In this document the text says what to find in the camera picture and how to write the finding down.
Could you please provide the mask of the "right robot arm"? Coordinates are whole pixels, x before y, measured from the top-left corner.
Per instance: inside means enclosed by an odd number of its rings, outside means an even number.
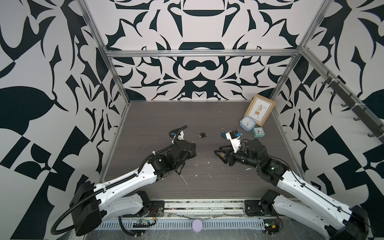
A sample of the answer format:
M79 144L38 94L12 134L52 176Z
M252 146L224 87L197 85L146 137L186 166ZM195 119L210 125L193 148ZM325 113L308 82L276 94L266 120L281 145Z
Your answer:
M255 168L262 180L300 200L300 203L296 203L274 190L268 190L260 200L245 202L247 216L269 215L278 218L283 215L329 240L368 239L369 218L363 208L350 207L313 187L295 174L283 160L270 156L259 140L248 141L242 147L239 139L233 139L230 145L219 147L214 154L229 166L241 163Z

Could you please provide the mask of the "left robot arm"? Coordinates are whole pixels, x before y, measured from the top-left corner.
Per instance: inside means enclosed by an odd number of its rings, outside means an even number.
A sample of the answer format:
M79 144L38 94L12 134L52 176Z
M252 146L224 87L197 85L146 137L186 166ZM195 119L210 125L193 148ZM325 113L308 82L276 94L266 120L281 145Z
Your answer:
M196 157L196 144L184 140L187 126L169 132L170 146L152 152L141 165L118 178L99 184L87 181L77 189L66 210L52 225L51 234L74 230L76 236L95 230L103 221L124 215L143 216L151 200L140 188L154 184L172 173L181 174L187 160Z

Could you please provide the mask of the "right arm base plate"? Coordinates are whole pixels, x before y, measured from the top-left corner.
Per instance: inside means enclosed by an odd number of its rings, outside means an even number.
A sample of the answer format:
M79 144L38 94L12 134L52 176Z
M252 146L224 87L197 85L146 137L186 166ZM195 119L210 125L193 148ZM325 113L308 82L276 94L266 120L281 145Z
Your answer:
M245 214L248 217L270 215L268 205L261 200L245 200Z

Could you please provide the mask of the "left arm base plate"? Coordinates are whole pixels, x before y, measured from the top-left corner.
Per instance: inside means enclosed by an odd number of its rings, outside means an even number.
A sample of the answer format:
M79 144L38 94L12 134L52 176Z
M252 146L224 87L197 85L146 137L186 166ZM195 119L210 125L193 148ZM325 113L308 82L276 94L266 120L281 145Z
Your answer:
M145 217L162 217L165 210L165 201L151 201L151 206L147 210Z

